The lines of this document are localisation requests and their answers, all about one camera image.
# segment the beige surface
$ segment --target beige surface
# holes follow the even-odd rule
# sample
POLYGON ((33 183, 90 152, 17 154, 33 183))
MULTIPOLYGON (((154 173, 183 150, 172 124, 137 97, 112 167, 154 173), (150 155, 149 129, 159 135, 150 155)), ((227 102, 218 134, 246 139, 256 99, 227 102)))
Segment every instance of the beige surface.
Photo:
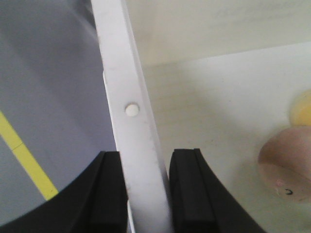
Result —
POLYGON ((260 148, 289 127, 294 98, 311 87, 311 43, 146 67, 168 167, 174 148, 200 148, 227 189, 269 233, 311 232, 311 205, 270 193, 260 148))
POLYGON ((127 0, 147 65, 311 40, 310 0, 127 0))

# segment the small white dot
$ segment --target small white dot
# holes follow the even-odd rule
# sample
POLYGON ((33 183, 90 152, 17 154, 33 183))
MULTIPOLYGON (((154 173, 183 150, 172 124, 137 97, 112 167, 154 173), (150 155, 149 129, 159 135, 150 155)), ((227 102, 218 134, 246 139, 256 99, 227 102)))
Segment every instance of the small white dot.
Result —
POLYGON ((126 106, 125 108, 125 113, 129 117, 135 117, 139 113, 139 106, 136 103, 130 103, 129 105, 126 106))

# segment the egg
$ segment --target egg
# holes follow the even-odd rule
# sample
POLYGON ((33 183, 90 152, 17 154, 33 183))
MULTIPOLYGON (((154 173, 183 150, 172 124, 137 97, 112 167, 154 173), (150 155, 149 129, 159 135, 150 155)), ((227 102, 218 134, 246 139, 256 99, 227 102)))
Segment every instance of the egg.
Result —
POLYGON ((311 90, 299 95, 291 107, 291 124, 311 126, 311 90))
POLYGON ((262 180, 277 195, 311 202, 311 126, 291 127, 270 138, 258 165, 262 180))

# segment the white plastic strip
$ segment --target white plastic strip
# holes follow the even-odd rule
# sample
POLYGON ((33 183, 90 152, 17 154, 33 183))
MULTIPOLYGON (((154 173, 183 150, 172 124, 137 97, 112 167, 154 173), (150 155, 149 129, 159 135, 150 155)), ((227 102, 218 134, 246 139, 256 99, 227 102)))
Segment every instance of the white plastic strip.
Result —
POLYGON ((127 233, 136 233, 135 232, 135 226, 133 221, 133 214, 130 202, 127 202, 127 213, 128 213, 128 227, 127 227, 127 233))
POLYGON ((137 233, 171 233, 168 179, 123 0, 92 0, 114 137, 137 233))

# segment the yellow stripe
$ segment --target yellow stripe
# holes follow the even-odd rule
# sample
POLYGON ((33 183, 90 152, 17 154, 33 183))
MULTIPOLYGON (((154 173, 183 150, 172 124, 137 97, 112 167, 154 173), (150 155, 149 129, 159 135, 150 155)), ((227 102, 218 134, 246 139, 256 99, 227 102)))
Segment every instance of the yellow stripe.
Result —
POLYGON ((58 193, 56 187, 1 111, 0 134, 45 200, 54 197, 58 193))

